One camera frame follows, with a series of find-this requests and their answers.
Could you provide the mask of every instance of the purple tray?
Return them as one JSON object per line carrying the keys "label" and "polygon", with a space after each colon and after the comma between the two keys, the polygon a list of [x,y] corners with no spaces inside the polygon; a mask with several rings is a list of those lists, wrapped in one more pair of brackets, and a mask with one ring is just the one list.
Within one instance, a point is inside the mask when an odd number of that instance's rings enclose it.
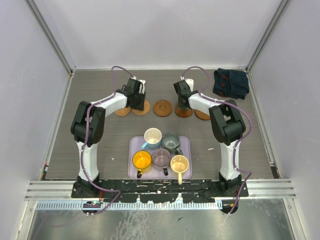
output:
{"label": "purple tray", "polygon": [[[143,136],[135,136],[130,141],[130,148],[129,148],[129,164],[128,164],[128,175],[131,179],[177,179],[177,177],[173,176],[171,173],[171,168],[168,168],[168,176],[164,175],[163,171],[152,169],[142,174],[141,178],[137,178],[137,169],[135,168],[132,158],[134,157],[135,153],[142,150],[142,145],[145,143],[145,138]],[[190,152],[190,141],[185,136],[180,136],[180,148],[183,152],[183,155],[189,160],[189,168],[186,172],[182,175],[183,179],[188,179],[192,175],[192,164],[191,164],[191,152]],[[151,155],[154,153],[156,149],[148,149],[147,152]]]}

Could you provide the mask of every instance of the dark blue cloth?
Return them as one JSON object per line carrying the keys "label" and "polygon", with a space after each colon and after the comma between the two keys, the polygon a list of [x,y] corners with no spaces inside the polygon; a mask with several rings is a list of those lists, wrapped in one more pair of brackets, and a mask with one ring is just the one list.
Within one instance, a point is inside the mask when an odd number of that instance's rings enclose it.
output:
{"label": "dark blue cloth", "polygon": [[249,81],[244,71],[225,70],[214,71],[213,93],[221,97],[245,99],[249,93]]}

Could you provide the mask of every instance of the purple mug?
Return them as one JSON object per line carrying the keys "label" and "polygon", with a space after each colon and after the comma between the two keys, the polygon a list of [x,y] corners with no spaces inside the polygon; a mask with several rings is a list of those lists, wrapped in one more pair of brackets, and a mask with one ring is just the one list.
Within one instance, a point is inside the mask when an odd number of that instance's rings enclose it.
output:
{"label": "purple mug", "polygon": [[165,176],[168,176],[168,167],[170,166],[171,154],[167,149],[159,148],[152,154],[152,162],[154,168],[158,171],[163,171]]}

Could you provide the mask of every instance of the gray wood surface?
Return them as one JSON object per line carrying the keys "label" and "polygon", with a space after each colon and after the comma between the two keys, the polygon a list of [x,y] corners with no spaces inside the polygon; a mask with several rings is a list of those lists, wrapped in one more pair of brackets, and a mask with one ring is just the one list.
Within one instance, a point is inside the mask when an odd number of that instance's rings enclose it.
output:
{"label": "gray wood surface", "polygon": [[[153,104],[166,99],[174,106],[178,96],[173,83],[180,80],[182,70],[135,70],[137,79],[146,80],[146,99]],[[213,79],[213,70],[209,71]],[[117,88],[126,84],[129,75],[122,70],[115,72]],[[206,75],[200,70],[190,70],[186,78],[194,80],[194,89],[200,90],[208,84]],[[209,97],[221,97],[212,93],[213,82],[204,93]],[[78,70],[72,80],[63,116],[51,155],[47,179],[75,179],[79,172],[79,154],[70,127],[78,104],[81,101],[96,101],[113,92],[111,72],[107,70]],[[271,179],[272,173],[252,103],[251,95],[245,100],[237,99],[238,106],[253,120],[253,131],[240,145],[239,166],[253,171],[252,178]],[[195,114],[188,118],[176,116],[174,111],[167,117],[159,117],[152,109],[143,116],[130,112],[127,116],[114,113],[105,120],[104,136],[99,142],[97,165],[100,177],[104,179],[127,179],[129,143],[135,136],[143,136],[148,128],[158,128],[162,134],[176,132],[186,136],[191,145],[193,179],[218,178],[221,167],[221,150],[215,139],[210,121],[198,119]]]}

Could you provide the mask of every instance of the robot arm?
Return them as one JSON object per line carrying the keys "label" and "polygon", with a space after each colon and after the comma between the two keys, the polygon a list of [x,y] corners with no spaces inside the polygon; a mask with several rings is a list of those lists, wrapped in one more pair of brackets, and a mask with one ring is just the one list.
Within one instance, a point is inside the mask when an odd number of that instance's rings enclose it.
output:
{"label": "robot arm", "polygon": [[[178,107],[181,109],[195,109],[210,115],[214,137],[220,143],[221,169],[219,172],[219,185],[224,193],[234,192],[241,184],[239,168],[239,145],[236,142],[242,138],[246,131],[243,118],[238,110],[217,102],[197,90],[193,91],[193,80],[185,79],[173,84],[178,94]],[[227,101],[237,105],[234,100]]]}
{"label": "robot arm", "polygon": [[[91,181],[95,183],[99,181],[97,148],[104,133],[105,118],[116,110],[125,107],[143,110],[146,97],[145,82],[144,80],[130,78],[127,85],[117,90],[115,94],[91,103],[80,102],[71,125],[71,133],[77,142],[79,155],[83,151],[84,169]],[[94,104],[94,107],[90,111],[88,141],[83,148],[86,137],[87,110],[92,104]],[[77,181],[82,186],[91,187],[81,166]]]}

